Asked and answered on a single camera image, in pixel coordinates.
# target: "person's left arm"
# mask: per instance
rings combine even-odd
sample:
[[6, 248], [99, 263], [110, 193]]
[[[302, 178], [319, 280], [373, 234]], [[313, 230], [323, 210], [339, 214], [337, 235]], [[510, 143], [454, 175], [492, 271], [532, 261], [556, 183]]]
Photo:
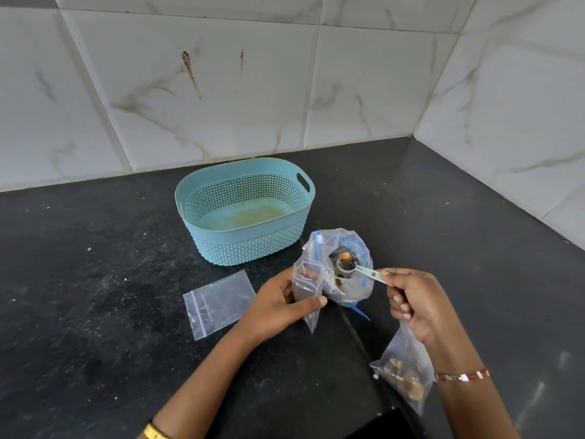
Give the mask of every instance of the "person's left arm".
[[[158, 431], [171, 439], [203, 438], [248, 354], [327, 303], [323, 296], [293, 303], [292, 274], [289, 268], [262, 285], [240, 321], [154, 417], [152, 423]], [[138, 439], [146, 436], [141, 433]]]

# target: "red bracelet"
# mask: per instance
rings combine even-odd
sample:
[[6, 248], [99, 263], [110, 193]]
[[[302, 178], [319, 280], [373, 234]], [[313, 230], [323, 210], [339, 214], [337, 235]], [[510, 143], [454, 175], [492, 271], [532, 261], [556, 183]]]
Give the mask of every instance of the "red bracelet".
[[462, 382], [469, 382], [470, 380], [479, 380], [484, 379], [485, 377], [490, 377], [490, 371], [487, 368], [475, 371], [473, 373], [465, 373], [460, 375], [435, 373], [436, 380], [461, 380]]

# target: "basket handle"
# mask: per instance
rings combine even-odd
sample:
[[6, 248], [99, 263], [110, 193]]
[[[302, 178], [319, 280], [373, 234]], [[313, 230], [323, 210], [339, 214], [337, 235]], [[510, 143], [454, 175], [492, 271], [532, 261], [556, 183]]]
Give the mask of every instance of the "basket handle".
[[307, 190], [307, 192], [311, 192], [311, 184], [307, 182], [307, 179], [303, 177], [301, 173], [296, 173], [296, 180]]

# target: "clear plastic bag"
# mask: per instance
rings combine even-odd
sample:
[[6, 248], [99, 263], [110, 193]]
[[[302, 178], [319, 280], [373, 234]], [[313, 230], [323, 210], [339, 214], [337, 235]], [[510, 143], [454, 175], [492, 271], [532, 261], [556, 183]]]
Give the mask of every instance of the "clear plastic bag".
[[[311, 233], [292, 272], [292, 290], [296, 301], [311, 295], [326, 294], [327, 298], [340, 305], [355, 308], [355, 303], [370, 296], [374, 281], [364, 274], [336, 277], [332, 258], [342, 252], [349, 252], [358, 265], [366, 268], [374, 266], [370, 251], [355, 231], [338, 228]], [[311, 332], [318, 317], [319, 311], [305, 317]]]
[[195, 340], [239, 320], [255, 296], [245, 270], [184, 294]]
[[379, 361], [370, 364], [378, 376], [398, 391], [419, 415], [433, 382], [435, 370], [425, 346], [404, 321]]

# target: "person's left hand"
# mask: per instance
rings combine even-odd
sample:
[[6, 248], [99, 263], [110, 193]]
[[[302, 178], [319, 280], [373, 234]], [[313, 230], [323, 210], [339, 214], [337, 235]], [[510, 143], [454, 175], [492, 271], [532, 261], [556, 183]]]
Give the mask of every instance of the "person's left hand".
[[259, 345], [293, 322], [323, 308], [327, 303], [323, 295], [294, 302], [292, 274], [293, 269], [290, 267], [262, 285], [234, 329]]

